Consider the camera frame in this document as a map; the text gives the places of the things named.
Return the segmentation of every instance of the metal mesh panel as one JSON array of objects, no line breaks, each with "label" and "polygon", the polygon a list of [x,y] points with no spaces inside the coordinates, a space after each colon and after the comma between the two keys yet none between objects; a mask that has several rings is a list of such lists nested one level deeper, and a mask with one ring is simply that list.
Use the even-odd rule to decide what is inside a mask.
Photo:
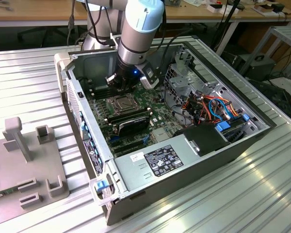
[{"label": "metal mesh panel", "polygon": [[81,117],[80,117],[80,110],[79,110],[78,101],[77,101],[77,98],[75,96],[74,90],[71,88],[70,80],[67,79],[66,83],[67,83],[67,89],[68,89],[68,101],[70,103],[70,108],[73,111],[74,119],[76,120],[78,126],[80,126],[81,125]]}]

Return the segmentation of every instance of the warning label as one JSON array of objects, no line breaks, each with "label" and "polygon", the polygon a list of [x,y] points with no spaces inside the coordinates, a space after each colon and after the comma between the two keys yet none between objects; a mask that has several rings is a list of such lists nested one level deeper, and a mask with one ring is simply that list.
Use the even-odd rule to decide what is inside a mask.
[{"label": "warning label", "polygon": [[183,166],[171,145],[145,154],[144,157],[152,168],[154,175],[158,177]]}]

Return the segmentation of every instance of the wooden desk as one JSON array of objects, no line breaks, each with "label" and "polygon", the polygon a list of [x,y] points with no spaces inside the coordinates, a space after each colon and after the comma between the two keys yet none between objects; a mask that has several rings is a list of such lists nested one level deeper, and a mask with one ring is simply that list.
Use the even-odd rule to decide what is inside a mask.
[{"label": "wooden desk", "polygon": [[[59,26],[68,25],[71,14],[72,0],[9,0],[14,11],[0,9],[0,27],[25,27],[25,26]],[[239,11],[231,19],[231,25],[223,38],[217,54],[221,55],[238,23],[240,22],[278,22],[287,21],[291,26],[291,15],[284,17],[265,17],[251,7]],[[182,2],[180,7],[166,7],[167,23],[209,23],[220,22],[222,14],[212,13],[201,5],[195,7]],[[76,2],[74,10],[75,25],[87,24],[87,13],[80,2]]]},{"label": "wooden desk", "polygon": [[[0,27],[68,25],[72,0],[8,0],[14,11],[0,9]],[[87,24],[86,10],[76,1],[76,25]]]}]

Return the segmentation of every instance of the metal slatted surface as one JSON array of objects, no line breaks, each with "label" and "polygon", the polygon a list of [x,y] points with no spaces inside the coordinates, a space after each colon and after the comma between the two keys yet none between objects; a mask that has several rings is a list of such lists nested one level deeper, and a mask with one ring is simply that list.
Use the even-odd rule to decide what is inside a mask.
[{"label": "metal slatted surface", "polygon": [[[0,224],[0,232],[281,232],[291,230],[291,121],[202,42],[183,37],[224,73],[277,128],[236,161],[106,226],[88,189],[88,176],[57,89],[53,55],[61,47],[0,53],[2,119],[21,116],[23,131],[55,129],[71,194],[68,198]],[[201,64],[196,69],[212,76]]]},{"label": "metal slatted surface", "polygon": [[291,46],[291,27],[273,27],[271,33]]}]

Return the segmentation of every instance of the robotic arm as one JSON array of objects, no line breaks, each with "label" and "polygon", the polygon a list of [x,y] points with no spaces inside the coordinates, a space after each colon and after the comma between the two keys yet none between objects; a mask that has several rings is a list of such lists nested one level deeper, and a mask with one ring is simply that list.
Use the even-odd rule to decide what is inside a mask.
[{"label": "robotic arm", "polygon": [[[114,74],[106,78],[107,84],[118,93],[129,91],[139,81],[145,89],[154,88],[159,79],[151,64],[146,60],[146,53],[149,51],[155,32],[162,22],[164,3],[161,0],[85,0],[87,6],[88,3],[110,7],[104,9],[107,12],[100,12],[100,20],[96,24],[99,40],[110,38],[107,36],[110,35],[108,15],[112,31],[114,28],[121,28],[116,68]],[[97,19],[99,12],[95,11],[94,13]],[[124,19],[119,17],[121,14],[125,14]],[[88,37],[93,36],[95,36],[93,32],[88,35]]]}]

